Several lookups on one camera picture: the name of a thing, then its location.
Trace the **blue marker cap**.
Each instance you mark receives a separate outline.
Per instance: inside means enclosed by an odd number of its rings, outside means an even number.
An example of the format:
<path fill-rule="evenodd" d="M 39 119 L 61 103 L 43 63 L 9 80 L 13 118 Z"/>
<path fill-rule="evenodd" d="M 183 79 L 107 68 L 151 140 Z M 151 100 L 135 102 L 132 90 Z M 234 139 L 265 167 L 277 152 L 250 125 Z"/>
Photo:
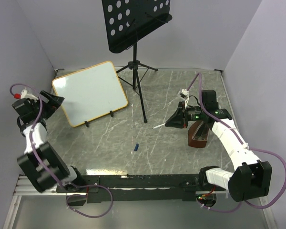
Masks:
<path fill-rule="evenodd" d="M 139 144 L 137 143 L 137 144 L 135 145 L 134 151 L 137 151 L 138 148 L 139 148 Z"/>

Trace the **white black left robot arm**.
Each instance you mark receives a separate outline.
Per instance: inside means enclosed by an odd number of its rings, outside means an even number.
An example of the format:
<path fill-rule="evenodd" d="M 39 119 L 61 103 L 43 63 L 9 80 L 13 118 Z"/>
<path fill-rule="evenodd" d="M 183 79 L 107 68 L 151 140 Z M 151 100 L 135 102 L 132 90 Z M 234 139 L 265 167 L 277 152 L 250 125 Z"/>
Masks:
<path fill-rule="evenodd" d="M 17 125 L 26 138 L 24 155 L 17 158 L 17 163 L 38 192 L 42 193 L 59 182 L 68 185 L 72 191 L 81 191 L 85 180 L 75 167 L 63 162 L 47 141 L 46 120 L 61 106 L 64 98 L 46 91 L 40 94 L 48 101 L 40 100 L 27 89 L 14 95 L 17 101 L 12 107 L 19 115 Z"/>

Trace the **white rainbow whiteboard marker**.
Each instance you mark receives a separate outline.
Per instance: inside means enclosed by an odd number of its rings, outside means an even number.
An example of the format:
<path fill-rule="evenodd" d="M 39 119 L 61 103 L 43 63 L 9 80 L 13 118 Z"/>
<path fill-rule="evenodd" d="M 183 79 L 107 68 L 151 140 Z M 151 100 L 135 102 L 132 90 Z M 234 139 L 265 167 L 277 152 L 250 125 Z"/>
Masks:
<path fill-rule="evenodd" d="M 162 126 L 165 126 L 165 123 L 160 124 L 160 125 L 157 125 L 157 126 L 153 127 L 153 129 L 157 129 L 157 128 L 160 128 L 160 127 L 162 127 Z"/>

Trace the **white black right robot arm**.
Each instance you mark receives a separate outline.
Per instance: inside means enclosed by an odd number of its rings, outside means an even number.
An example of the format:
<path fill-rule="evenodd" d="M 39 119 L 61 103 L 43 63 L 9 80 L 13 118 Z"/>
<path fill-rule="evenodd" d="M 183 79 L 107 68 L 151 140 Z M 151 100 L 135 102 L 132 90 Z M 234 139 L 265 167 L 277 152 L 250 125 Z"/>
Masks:
<path fill-rule="evenodd" d="M 218 137 L 234 167 L 234 172 L 217 166 L 202 168 L 199 172 L 199 186 L 204 190 L 209 190 L 214 185 L 224 188 L 236 202 L 268 195 L 272 175 L 270 163 L 262 162 L 244 144 L 232 116 L 226 109 L 219 108 L 215 90 L 203 90 L 202 103 L 197 106 L 188 105 L 190 95 L 187 89 L 182 89 L 179 96 L 182 101 L 164 125 L 187 128 L 190 121 L 201 121 Z"/>

